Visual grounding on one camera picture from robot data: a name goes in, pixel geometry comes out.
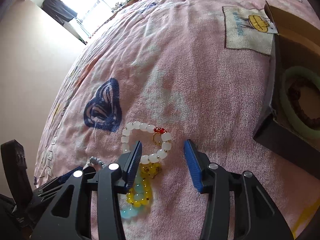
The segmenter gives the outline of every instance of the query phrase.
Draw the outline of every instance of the pink blanket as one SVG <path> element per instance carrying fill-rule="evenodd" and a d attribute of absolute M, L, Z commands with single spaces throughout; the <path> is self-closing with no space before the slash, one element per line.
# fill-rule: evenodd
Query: pink blanket
<path fill-rule="evenodd" d="M 307 0 L 267 1 L 320 28 Z M 183 154 L 188 138 L 227 171 L 252 171 L 298 234 L 305 223 L 298 230 L 295 224 L 319 198 L 320 182 L 252 139 L 276 30 L 269 23 L 261 33 L 247 17 L 253 13 L 268 22 L 264 5 L 265 0 L 140 0 L 119 13 L 63 82 L 39 146 L 38 186 L 84 166 L 90 156 L 115 161 L 122 129 L 138 120 L 166 128 L 173 146 L 151 181 L 150 209 L 124 221 L 128 240 L 199 238 L 207 195 L 193 187 Z M 156 151 L 151 136 L 133 134 L 130 143 L 141 140 L 144 154 Z"/>

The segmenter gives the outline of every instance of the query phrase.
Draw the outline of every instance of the cardboard box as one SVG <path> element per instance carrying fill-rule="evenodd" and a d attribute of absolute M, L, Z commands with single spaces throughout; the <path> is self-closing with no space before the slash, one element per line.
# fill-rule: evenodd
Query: cardboard box
<path fill-rule="evenodd" d="M 320 76 L 320 30 L 268 3 L 265 12 L 279 34 L 273 37 L 268 84 L 253 139 L 320 179 L 320 139 L 303 138 L 294 130 L 279 96 L 282 75 L 292 66 L 303 66 Z M 320 97 L 308 92 L 302 102 L 301 89 L 300 106 L 307 115 L 320 117 Z"/>

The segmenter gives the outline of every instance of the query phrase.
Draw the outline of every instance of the box flap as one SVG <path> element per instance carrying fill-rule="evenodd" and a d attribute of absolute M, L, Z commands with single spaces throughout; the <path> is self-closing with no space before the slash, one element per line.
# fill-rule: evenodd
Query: box flap
<path fill-rule="evenodd" d="M 279 35 L 300 43 L 320 55 L 320 30 L 291 13 L 270 6 L 267 2 L 265 13 L 275 24 Z"/>

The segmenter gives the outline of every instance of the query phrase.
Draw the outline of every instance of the green bangle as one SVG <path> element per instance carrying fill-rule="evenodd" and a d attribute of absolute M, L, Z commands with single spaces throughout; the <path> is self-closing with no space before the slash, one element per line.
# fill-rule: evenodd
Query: green bangle
<path fill-rule="evenodd" d="M 288 68 L 283 76 L 282 76 L 282 82 L 281 82 L 281 88 L 280 88 L 280 103 L 284 110 L 285 115 L 288 118 L 289 123 L 293 126 L 293 128 L 304 138 L 309 139 L 317 139 L 320 138 L 320 130 L 313 130 L 306 126 L 303 121 L 300 120 L 300 118 L 296 115 L 294 109 L 291 106 L 291 103 L 289 101 L 289 98 L 287 96 L 286 90 L 285 90 L 285 82 L 287 79 L 292 78 L 294 76 L 301 76 L 308 80 L 310 80 L 320 91 L 320 77 L 314 73 L 313 71 L 300 67 L 295 66 Z"/>

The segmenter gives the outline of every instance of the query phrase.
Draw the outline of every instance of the dark cloth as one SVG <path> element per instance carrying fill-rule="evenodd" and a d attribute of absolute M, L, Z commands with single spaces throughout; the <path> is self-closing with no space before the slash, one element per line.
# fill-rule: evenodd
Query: dark cloth
<path fill-rule="evenodd" d="M 61 25 L 70 22 L 78 15 L 60 0 L 44 0 L 42 9 Z"/>

